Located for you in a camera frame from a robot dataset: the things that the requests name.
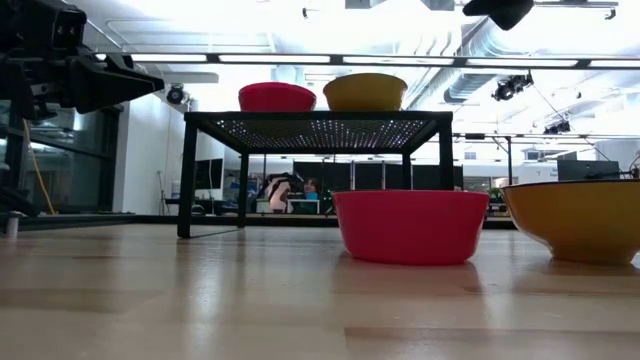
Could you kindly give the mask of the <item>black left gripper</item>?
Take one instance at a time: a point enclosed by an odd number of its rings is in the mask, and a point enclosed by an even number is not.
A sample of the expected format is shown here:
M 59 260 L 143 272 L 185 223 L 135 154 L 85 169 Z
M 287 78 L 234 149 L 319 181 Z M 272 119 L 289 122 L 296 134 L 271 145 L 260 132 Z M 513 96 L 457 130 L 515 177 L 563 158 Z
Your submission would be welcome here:
M 163 90 L 162 78 L 138 72 L 130 55 L 47 60 L 0 53 L 0 100 L 9 101 L 26 120 L 44 120 L 56 113 L 49 104 L 86 114 Z

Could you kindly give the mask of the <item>red plastic mini bowl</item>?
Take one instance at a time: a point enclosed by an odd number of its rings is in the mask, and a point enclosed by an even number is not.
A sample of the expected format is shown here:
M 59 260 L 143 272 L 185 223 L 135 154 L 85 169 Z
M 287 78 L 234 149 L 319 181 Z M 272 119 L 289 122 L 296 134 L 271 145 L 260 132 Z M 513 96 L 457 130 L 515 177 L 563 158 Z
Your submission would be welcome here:
M 471 258 L 489 195 L 452 190 L 360 190 L 333 195 L 347 252 L 398 265 L 457 265 Z
M 238 101 L 248 112 L 308 112 L 315 108 L 317 97 L 299 85 L 262 82 L 241 88 Z

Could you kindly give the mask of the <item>yellow floral patterned bowl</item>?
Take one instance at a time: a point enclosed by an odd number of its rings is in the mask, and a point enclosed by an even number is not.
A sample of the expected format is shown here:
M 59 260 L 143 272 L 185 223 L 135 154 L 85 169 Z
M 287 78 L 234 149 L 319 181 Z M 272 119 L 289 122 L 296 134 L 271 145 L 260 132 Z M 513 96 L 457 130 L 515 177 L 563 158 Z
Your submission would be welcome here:
M 323 88 L 331 111 L 398 111 L 408 89 L 398 77 L 360 73 L 338 77 Z
M 562 261 L 626 265 L 640 252 L 640 179 L 507 186 L 517 229 Z

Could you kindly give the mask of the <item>dark background desk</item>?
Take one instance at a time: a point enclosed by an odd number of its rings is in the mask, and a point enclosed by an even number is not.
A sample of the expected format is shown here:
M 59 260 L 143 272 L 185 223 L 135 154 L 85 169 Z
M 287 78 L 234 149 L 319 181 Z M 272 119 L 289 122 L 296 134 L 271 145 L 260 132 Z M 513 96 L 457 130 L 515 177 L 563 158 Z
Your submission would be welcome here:
M 168 207 L 167 214 L 179 214 L 179 198 L 164 199 L 163 204 Z M 238 206 L 229 201 L 196 198 L 191 206 L 191 212 L 194 216 L 235 216 L 238 213 Z

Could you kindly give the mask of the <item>black perforated metal shelf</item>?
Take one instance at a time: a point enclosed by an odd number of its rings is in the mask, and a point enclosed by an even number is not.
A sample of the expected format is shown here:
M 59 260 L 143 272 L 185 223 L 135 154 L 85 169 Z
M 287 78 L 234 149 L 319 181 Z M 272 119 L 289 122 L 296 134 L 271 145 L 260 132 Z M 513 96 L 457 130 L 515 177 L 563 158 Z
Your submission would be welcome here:
M 439 142 L 440 188 L 454 188 L 451 112 L 309 111 L 187 112 L 181 169 L 177 236 L 192 238 L 197 135 L 202 132 L 240 155 L 240 195 L 232 224 L 247 225 L 249 157 L 262 155 L 402 156 L 403 187 L 411 189 L 411 155 L 433 137 Z

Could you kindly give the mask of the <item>white framed screen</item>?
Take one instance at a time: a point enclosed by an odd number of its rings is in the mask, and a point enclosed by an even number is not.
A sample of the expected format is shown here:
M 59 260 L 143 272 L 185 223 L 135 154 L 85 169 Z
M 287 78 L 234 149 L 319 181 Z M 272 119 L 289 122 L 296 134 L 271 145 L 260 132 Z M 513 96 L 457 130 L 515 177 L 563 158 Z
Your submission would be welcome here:
M 291 214 L 318 215 L 320 211 L 320 201 L 310 199 L 289 199 L 287 209 Z

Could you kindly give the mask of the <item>overhead light bar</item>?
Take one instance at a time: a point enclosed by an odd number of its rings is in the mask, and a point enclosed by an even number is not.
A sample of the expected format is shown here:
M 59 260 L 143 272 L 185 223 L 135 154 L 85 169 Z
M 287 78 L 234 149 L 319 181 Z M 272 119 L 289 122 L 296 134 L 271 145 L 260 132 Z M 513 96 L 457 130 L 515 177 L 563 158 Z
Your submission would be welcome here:
M 458 69 L 640 70 L 640 58 L 464 57 L 278 53 L 131 53 L 137 63 L 438 67 Z

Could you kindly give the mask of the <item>black partition panel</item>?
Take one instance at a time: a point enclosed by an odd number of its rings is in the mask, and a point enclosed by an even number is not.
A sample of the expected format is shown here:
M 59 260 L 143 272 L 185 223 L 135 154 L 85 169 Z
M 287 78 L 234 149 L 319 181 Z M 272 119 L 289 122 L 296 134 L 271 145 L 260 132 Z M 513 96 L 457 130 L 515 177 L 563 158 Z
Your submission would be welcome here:
M 403 189 L 403 167 L 389 163 L 295 162 L 295 173 L 316 180 L 324 191 Z M 440 190 L 438 165 L 413 165 L 414 190 Z

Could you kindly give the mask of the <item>black desk monitor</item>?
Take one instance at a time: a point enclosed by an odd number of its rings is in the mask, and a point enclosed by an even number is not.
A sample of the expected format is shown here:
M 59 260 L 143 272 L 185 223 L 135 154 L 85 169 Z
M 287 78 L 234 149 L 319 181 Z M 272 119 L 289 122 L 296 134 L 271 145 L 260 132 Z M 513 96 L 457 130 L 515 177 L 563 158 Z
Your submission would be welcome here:
M 560 181 L 620 178 L 617 161 L 558 160 L 557 169 Z

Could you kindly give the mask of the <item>black wall screen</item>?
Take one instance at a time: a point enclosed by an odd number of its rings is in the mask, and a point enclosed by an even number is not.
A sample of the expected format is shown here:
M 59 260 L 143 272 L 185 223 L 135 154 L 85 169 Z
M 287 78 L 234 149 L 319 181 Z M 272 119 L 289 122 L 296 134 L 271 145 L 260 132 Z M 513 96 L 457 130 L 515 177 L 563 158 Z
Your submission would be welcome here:
M 196 162 L 195 188 L 215 190 L 222 187 L 223 159 L 215 158 Z

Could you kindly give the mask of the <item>black table edge rail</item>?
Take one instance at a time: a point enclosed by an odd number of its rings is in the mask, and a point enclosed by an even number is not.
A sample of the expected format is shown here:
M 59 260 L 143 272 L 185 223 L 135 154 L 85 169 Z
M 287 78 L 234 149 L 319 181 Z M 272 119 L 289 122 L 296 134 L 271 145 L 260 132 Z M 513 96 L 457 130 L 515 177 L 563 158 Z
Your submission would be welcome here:
M 7 215 L 0 216 L 0 233 L 4 233 L 8 223 Z M 192 218 L 192 225 L 205 226 L 235 226 L 236 217 L 211 217 L 197 216 Z M 283 226 L 283 227 L 338 227 L 337 218 L 334 217 L 267 217 L 247 216 L 248 226 Z M 35 231 L 47 229 L 64 229 L 79 227 L 95 227 L 122 224 L 163 224 L 177 225 L 177 216 L 134 215 L 134 214 L 110 214 L 110 215 L 49 215 L 37 218 L 19 217 L 18 231 Z M 516 226 L 510 218 L 487 218 L 483 229 L 487 230 L 516 230 Z

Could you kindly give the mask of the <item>white cylindrical post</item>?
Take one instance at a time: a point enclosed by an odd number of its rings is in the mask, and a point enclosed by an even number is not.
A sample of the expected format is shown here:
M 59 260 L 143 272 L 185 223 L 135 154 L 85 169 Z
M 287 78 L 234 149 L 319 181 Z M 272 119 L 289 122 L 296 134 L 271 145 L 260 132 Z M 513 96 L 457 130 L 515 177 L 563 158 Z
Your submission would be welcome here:
M 19 223 L 22 214 L 19 212 L 9 212 L 6 214 L 5 238 L 15 240 L 19 231 Z

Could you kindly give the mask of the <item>silver ventilation duct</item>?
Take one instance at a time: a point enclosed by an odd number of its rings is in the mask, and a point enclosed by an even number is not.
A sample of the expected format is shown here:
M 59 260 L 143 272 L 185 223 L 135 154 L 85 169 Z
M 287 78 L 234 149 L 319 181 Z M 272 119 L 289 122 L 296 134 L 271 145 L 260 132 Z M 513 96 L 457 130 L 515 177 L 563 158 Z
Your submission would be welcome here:
M 479 30 L 462 42 L 456 55 L 491 57 L 500 55 L 502 52 L 501 46 L 495 42 L 493 30 Z M 453 69 L 448 76 L 449 86 L 443 92 L 443 100 L 448 104 L 462 104 L 496 76 L 497 73 L 491 69 Z

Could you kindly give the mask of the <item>black background station frame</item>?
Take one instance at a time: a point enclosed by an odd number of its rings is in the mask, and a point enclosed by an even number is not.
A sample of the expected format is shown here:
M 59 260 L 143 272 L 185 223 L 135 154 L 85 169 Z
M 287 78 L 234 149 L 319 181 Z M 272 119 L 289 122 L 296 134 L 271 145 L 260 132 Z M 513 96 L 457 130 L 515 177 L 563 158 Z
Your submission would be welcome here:
M 456 133 L 453 144 L 464 176 L 499 187 L 560 181 L 558 160 L 617 161 L 619 179 L 640 179 L 640 137 Z

